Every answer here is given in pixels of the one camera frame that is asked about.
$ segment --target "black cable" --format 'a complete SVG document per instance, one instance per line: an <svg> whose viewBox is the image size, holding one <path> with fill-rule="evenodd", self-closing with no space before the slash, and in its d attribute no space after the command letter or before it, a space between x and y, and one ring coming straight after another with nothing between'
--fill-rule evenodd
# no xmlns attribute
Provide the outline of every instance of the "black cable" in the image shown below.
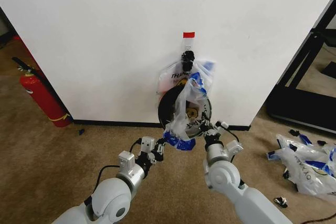
<svg viewBox="0 0 336 224"><path fill-rule="evenodd" d="M232 136L234 136L238 143L240 143L238 136L236 136L234 133L232 133L230 130L225 129L228 133L230 133Z"/></svg>
<svg viewBox="0 0 336 224"><path fill-rule="evenodd" d="M230 133L232 136L234 136L235 139L237 140L237 142L240 143L239 138L238 138L238 136L236 136L236 134L232 133L230 130L228 130L228 129L226 129L226 128L224 128L224 129L225 129L228 133ZM232 161L233 161L234 158L235 158L235 155L232 156L231 161L230 161L231 163L232 163Z"/></svg>
<svg viewBox="0 0 336 224"><path fill-rule="evenodd" d="M135 147L135 145L136 145L136 144L141 144L141 140L142 140L141 138L139 138L138 140L136 140L136 141L132 144L132 146L131 146L129 152L132 153L132 150L133 150L133 148Z"/></svg>
<svg viewBox="0 0 336 224"><path fill-rule="evenodd" d="M99 175L98 175L98 178L97 178L97 182L96 182L96 186L94 187L94 190L93 190L92 193L95 192L95 190L97 189L97 187L98 187L98 185L99 185L100 177L101 177L101 174L102 174L103 170L104 170L105 168L110 168L110 167L118 168L118 167L120 167L120 166L119 166L119 165L106 165L106 166L104 166L102 169L100 169L100 172L99 172Z"/></svg>
<svg viewBox="0 0 336 224"><path fill-rule="evenodd" d="M332 218L336 217L336 213L334 213L332 216L323 218L323 219L319 219L319 220L307 220L301 224L308 224L308 223L316 223L316 222L323 222L323 221L327 221L327 220L331 220Z"/></svg>

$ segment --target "black stand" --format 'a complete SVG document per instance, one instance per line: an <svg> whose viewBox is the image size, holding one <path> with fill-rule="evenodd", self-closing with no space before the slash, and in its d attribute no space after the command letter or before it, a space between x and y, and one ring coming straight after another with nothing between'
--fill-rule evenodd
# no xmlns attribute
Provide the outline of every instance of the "black stand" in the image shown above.
<svg viewBox="0 0 336 224"><path fill-rule="evenodd" d="M336 30L326 29L335 14L336 0L333 0L267 98L266 107L270 116L336 133L336 98L296 89L321 50L323 43L336 47ZM298 68L290 85L286 87L287 82Z"/></svg>

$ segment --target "red fire extinguisher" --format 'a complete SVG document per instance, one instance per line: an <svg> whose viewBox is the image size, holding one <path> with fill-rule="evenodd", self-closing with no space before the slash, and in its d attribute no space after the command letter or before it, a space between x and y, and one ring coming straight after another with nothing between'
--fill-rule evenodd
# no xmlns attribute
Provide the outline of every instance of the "red fire extinguisher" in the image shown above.
<svg viewBox="0 0 336 224"><path fill-rule="evenodd" d="M47 80L42 77L44 75L41 75L41 71L31 69L16 57L13 57L13 60L19 63L24 70L28 68L28 72L20 77L20 83L48 116L49 120L56 127L69 125L72 122L71 116L51 93L50 88L45 83Z"/></svg>

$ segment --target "white plastic bag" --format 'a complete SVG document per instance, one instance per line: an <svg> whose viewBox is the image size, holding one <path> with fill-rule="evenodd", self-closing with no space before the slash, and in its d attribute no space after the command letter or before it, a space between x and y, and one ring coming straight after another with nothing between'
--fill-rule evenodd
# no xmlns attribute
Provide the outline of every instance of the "white plastic bag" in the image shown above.
<svg viewBox="0 0 336 224"><path fill-rule="evenodd" d="M277 141L280 148L290 147L290 144L297 148L296 153L304 158L304 160L319 160L325 158L325 151L320 148L314 148L312 145L305 145L280 134L277 135Z"/></svg>
<svg viewBox="0 0 336 224"><path fill-rule="evenodd" d="M197 72L203 80L204 88L209 91L213 82L214 68L214 62L194 60L192 70L184 72L182 61L179 60L174 62L169 67L161 71L157 93L161 97L165 92L174 86L178 84L185 84L188 78Z"/></svg>
<svg viewBox="0 0 336 224"><path fill-rule="evenodd" d="M297 185L300 193L336 204L336 178L306 164L297 152L288 147L276 150L272 156L281 159L288 169L288 179Z"/></svg>
<svg viewBox="0 0 336 224"><path fill-rule="evenodd" d="M190 139L186 133L187 124L190 122L186 114L186 102L201 105L207 100L207 92L199 72L190 76L184 89L175 101L175 113L172 122L165 127L164 138L180 150L192 150L195 139Z"/></svg>

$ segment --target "white wall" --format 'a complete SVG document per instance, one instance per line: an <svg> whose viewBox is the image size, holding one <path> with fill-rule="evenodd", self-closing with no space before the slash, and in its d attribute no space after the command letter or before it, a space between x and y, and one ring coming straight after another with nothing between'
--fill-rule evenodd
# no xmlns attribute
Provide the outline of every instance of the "white wall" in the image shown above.
<svg viewBox="0 0 336 224"><path fill-rule="evenodd" d="M196 31L213 118L249 125L329 0L0 0L75 119L157 122L158 71Z"/></svg>

